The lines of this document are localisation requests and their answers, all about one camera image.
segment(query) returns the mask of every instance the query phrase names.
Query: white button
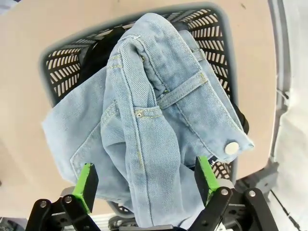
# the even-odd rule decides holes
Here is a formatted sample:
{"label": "white button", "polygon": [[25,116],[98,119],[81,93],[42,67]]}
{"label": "white button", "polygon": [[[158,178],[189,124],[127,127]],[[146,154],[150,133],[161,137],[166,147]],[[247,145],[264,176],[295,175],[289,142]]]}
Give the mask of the white button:
{"label": "white button", "polygon": [[225,147],[225,153],[228,155],[236,154],[240,146],[237,142],[228,143]]}

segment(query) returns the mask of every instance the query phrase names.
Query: light blue jeans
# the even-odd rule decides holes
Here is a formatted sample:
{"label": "light blue jeans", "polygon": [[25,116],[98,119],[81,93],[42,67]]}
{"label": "light blue jeans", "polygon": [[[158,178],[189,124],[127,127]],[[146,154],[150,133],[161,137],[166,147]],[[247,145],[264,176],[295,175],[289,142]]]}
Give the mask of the light blue jeans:
{"label": "light blue jeans", "polygon": [[[196,156],[229,162],[253,147],[191,34],[153,13],[43,128],[62,177],[76,182],[94,163],[97,197],[131,209],[141,227],[179,225],[203,207],[189,169]],[[232,154],[230,143],[238,145]]]}

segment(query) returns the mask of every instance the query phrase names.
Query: black cable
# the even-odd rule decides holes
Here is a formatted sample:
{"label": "black cable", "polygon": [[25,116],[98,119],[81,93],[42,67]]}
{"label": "black cable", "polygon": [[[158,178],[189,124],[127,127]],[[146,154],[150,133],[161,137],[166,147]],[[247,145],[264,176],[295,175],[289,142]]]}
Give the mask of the black cable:
{"label": "black cable", "polygon": [[289,218],[289,220],[292,222],[292,224],[294,225],[295,228],[297,228],[298,231],[300,230],[300,226],[299,224],[294,220],[293,217],[290,216],[290,213],[286,210],[286,208],[282,205],[282,203],[280,202],[280,200],[278,199],[278,197],[276,196],[276,194],[273,192],[273,190],[271,190],[271,193],[273,194],[273,196],[276,198],[276,200],[278,201],[278,203],[280,204],[280,206],[282,207],[284,213],[287,215],[287,217]]}

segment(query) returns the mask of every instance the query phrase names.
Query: metal bolt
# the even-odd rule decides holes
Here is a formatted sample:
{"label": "metal bolt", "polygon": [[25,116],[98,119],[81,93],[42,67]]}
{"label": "metal bolt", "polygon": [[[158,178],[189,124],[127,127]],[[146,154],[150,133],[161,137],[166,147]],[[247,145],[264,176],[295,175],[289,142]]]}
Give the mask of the metal bolt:
{"label": "metal bolt", "polygon": [[41,208],[46,207],[46,205],[47,205],[47,202],[46,202],[46,201],[41,201],[40,204],[39,204],[39,206],[40,206]]}
{"label": "metal bolt", "polygon": [[224,195],[224,196],[225,196],[225,195],[228,195],[228,193],[229,193],[229,192],[228,192],[228,190],[226,190],[226,189],[221,190],[221,194]]}
{"label": "metal bolt", "polygon": [[65,203],[71,203],[72,202],[72,198],[70,196],[67,196],[66,198],[64,198]]}
{"label": "metal bolt", "polygon": [[255,193],[255,191],[249,191],[249,195],[251,196],[251,197],[254,197],[255,195],[256,195],[256,193]]}

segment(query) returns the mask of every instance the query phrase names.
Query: laundry basket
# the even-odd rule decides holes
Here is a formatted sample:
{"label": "laundry basket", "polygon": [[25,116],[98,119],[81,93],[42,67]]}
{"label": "laundry basket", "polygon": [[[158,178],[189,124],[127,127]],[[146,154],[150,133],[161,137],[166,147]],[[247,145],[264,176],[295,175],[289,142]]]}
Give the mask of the laundry basket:
{"label": "laundry basket", "polygon": [[[177,5],[151,11],[166,18],[173,25],[185,26],[204,50],[208,62],[233,103],[237,103],[235,61],[231,33],[226,15],[212,3]],[[87,48],[115,27],[130,29],[146,12],[129,15],[124,19],[108,22],[104,26],[85,28],[78,35],[64,38],[43,54],[41,75],[51,102],[56,105],[78,85],[82,68],[82,55]],[[217,178],[235,181],[236,161],[231,164],[215,163],[212,168]]]}

